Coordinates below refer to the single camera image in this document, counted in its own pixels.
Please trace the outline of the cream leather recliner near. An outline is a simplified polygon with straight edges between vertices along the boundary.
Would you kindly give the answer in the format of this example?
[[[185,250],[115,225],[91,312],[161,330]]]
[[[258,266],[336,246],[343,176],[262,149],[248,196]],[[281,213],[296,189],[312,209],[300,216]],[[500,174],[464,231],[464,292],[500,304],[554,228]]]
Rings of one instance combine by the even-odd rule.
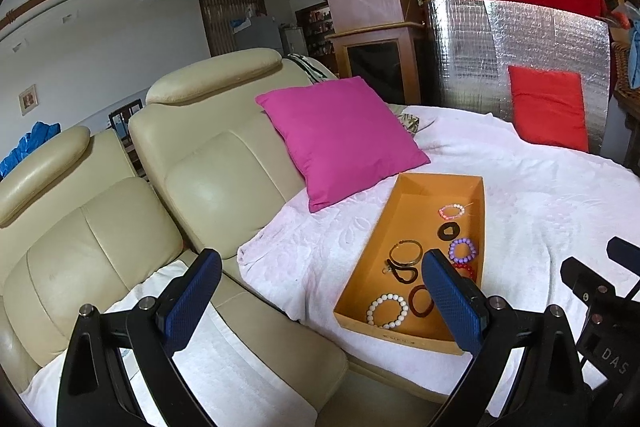
[[[106,312],[154,272],[194,254],[113,131],[42,124],[1,178],[1,366],[19,395],[67,349],[79,309]],[[232,333],[319,414],[345,353],[229,277],[210,302]]]

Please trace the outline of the white towel on seat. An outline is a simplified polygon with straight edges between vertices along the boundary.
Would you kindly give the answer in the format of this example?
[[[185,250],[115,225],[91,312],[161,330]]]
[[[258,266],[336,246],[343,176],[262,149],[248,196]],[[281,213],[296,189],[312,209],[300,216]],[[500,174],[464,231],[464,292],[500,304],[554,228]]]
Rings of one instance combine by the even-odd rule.
[[[106,312],[128,311],[142,297],[160,295],[168,283],[186,272],[181,260],[154,272],[134,286]],[[32,377],[19,394],[43,426],[56,426],[58,387],[66,350]],[[134,352],[124,350],[134,395],[148,423],[167,426],[153,402]],[[314,426],[317,411],[252,355],[209,303],[186,349],[172,357],[195,398],[217,426]]]

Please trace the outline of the orange cardboard tray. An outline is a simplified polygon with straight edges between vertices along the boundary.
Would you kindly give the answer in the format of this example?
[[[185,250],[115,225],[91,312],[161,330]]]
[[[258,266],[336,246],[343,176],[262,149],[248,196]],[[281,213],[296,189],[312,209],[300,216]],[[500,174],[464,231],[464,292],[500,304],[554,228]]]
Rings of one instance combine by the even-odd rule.
[[[445,222],[460,225],[452,242],[437,237]],[[334,307],[342,329],[400,345],[460,355],[438,309],[424,319],[408,306],[414,286],[421,285],[422,260],[401,268],[388,260],[388,252],[401,239],[415,239],[424,249],[439,249],[462,277],[480,283],[484,270],[485,187],[480,176],[460,174],[401,174],[390,192],[378,223]],[[416,306],[423,310],[427,295]]]

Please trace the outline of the red pillow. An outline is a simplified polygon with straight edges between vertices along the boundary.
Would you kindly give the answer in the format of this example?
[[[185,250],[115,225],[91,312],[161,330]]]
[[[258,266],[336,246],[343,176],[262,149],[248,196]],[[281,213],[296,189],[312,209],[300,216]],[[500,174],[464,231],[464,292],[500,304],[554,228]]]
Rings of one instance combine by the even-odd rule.
[[[589,152],[578,72],[508,66],[513,124],[528,143]]]

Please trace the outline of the dark red bangle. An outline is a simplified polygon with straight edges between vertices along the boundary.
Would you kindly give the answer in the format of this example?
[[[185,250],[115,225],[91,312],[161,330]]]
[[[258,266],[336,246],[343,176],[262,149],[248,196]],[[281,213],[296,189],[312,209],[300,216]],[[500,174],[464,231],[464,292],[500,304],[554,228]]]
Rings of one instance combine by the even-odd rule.
[[[428,299],[427,306],[423,310],[420,310],[416,306],[416,298],[418,298],[418,295],[420,293],[425,293]],[[424,317],[428,317],[432,313],[432,311],[435,308],[435,303],[434,303],[433,297],[431,296],[430,292],[427,290],[426,286],[421,284],[418,286],[414,286],[411,289],[408,297],[408,306],[409,306],[409,310],[415,317],[420,317],[420,319],[424,319]]]

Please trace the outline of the thin metal wire bangle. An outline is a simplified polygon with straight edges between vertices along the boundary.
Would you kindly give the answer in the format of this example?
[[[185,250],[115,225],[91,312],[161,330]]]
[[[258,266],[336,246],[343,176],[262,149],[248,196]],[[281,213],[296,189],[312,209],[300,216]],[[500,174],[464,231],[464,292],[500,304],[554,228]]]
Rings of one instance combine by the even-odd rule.
[[[423,258],[422,244],[415,239],[401,239],[388,252],[388,260],[401,268],[411,268]]]

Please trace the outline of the black scrunchie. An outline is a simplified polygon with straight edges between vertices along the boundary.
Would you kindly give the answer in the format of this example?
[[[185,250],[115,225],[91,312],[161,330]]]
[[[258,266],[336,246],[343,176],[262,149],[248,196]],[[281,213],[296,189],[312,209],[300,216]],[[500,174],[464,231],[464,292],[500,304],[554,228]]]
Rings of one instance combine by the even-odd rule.
[[[437,230],[437,237],[444,242],[454,241],[461,232],[460,225],[454,221],[443,223]]]

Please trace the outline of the cream leather recliner far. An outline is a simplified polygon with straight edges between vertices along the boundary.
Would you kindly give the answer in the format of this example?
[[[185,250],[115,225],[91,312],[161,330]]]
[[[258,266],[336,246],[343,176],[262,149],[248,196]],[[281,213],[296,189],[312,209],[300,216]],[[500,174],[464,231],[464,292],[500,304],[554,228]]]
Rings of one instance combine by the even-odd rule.
[[[191,245],[214,248],[232,279],[238,248],[305,186],[257,95],[333,72],[256,48],[218,55],[152,84],[129,124],[146,175]]]

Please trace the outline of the cream leather recliner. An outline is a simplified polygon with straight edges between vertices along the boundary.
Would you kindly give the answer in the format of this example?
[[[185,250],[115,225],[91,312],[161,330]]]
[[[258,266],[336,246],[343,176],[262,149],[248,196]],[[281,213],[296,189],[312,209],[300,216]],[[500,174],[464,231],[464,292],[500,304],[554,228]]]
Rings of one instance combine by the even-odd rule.
[[[79,309],[106,312],[154,272],[194,254],[113,131],[42,124],[1,178],[1,366],[19,395],[67,349]],[[345,353],[229,277],[210,302],[232,333],[319,414]]]
[[[238,248],[305,186],[257,95],[333,72],[256,48],[218,55],[152,84],[129,124],[146,175],[191,245],[214,248],[232,279]]]

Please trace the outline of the wicker basket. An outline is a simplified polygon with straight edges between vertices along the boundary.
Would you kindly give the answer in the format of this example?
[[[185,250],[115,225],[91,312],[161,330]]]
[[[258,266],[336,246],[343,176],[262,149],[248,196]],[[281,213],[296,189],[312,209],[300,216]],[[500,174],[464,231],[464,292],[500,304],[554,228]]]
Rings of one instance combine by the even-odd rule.
[[[632,118],[639,119],[640,94],[639,89],[632,89],[628,79],[629,46],[621,42],[612,44],[615,60],[614,98],[618,105]]]

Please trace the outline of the magenta pillow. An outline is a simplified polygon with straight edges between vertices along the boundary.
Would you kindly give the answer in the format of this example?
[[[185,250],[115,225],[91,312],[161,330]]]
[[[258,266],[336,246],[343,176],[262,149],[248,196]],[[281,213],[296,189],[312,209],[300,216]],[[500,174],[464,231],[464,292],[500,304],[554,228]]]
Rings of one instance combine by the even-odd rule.
[[[360,77],[257,95],[303,176],[312,213],[430,158]]]

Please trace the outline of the silver foil insulation panel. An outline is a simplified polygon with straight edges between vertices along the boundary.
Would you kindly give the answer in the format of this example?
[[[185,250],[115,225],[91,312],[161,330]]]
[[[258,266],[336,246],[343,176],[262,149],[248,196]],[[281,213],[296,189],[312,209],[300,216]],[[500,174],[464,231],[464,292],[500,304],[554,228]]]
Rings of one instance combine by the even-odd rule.
[[[511,122],[510,65],[577,72],[589,150],[600,152],[611,74],[606,23],[521,2],[433,0],[428,29],[443,106]]]

